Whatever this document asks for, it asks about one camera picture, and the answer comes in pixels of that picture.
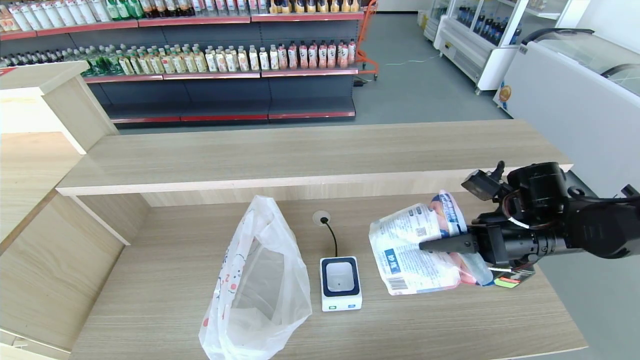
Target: freezer lid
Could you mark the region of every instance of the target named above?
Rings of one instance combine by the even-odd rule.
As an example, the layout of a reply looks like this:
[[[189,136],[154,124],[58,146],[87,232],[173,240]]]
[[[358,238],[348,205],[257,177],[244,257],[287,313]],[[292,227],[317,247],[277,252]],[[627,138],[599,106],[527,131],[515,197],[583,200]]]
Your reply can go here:
[[[615,75],[621,65],[640,64],[640,54],[625,49],[593,34],[588,29],[543,29],[527,37],[527,42],[536,42],[547,49],[577,61],[587,69],[600,75]],[[620,69],[629,72],[628,68]],[[632,72],[637,74],[637,67]]]

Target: red shelf edge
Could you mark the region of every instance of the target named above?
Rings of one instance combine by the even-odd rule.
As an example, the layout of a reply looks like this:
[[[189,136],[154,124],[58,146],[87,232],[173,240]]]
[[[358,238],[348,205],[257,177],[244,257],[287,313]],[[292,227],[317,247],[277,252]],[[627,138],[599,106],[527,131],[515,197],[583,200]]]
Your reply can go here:
[[[305,69],[305,70],[270,70],[262,71],[263,78],[285,78],[288,76],[330,76],[330,75],[357,75],[358,68],[348,67],[346,69]]]
[[[164,74],[164,80],[189,80],[189,79],[257,79],[259,72],[208,72],[187,74]]]
[[[0,40],[17,40],[19,38],[35,38],[38,36],[35,31],[12,31],[0,33]]]
[[[87,84],[126,83],[129,81],[157,81],[162,79],[163,79],[162,75],[88,76],[84,78],[84,82]]]
[[[140,118],[130,118],[130,119],[111,119],[114,124],[140,124],[143,122],[180,122],[180,117],[178,116],[168,116],[168,117],[140,117]]]
[[[250,16],[166,17],[160,19],[140,19],[138,21],[138,26],[141,28],[148,28],[151,26],[245,24],[249,22],[251,22]]]
[[[362,20],[364,12],[349,13],[289,13],[289,14],[255,14],[251,15],[251,21],[340,21],[340,20]]]
[[[95,30],[131,29],[131,28],[137,28],[137,27],[138,27],[137,20],[123,20],[123,21],[97,22],[95,24],[67,26],[64,28],[37,30],[36,33],[37,33],[37,36],[39,37],[45,37],[47,35],[82,33],[85,31],[95,31]]]
[[[202,116],[183,116],[180,119],[184,122],[192,121],[226,121],[226,120],[267,120],[268,114],[255,115],[202,115]]]
[[[269,114],[269,119],[311,119],[319,117],[352,117],[356,116],[355,111],[333,111],[326,113],[286,113],[286,114]]]

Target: packaged food bag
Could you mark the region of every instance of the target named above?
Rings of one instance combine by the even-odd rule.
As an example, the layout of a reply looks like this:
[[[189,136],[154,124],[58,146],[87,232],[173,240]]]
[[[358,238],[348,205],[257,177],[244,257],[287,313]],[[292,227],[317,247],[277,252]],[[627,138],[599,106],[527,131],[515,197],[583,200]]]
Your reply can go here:
[[[307,267],[276,202],[256,196],[231,239],[200,344],[211,360],[269,359],[311,315]]]
[[[440,191],[429,204],[416,204],[371,224],[369,241],[378,271],[391,295],[457,287],[461,282],[485,285],[493,275],[480,254],[426,252],[423,241],[467,231],[450,193]]]

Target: white wall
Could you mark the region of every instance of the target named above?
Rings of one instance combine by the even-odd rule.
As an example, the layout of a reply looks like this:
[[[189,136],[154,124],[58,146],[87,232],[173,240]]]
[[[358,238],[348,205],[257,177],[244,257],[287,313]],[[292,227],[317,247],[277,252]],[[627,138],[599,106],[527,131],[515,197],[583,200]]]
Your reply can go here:
[[[427,10],[433,0],[378,0],[379,12],[414,12]]]
[[[640,0],[591,0],[578,27],[640,53]]]

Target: robotic arm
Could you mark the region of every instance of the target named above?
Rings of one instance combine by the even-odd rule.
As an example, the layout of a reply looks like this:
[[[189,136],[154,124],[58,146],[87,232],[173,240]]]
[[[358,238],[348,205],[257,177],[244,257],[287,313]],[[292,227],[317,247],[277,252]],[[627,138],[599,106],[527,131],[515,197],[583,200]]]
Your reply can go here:
[[[476,170],[462,186],[498,208],[480,214],[459,236],[420,244],[428,251],[475,253],[496,266],[515,270],[549,255],[586,251],[605,259],[640,254],[640,196],[630,186],[627,198],[585,196],[567,188],[557,163],[522,167],[501,180],[504,162],[493,172]]]

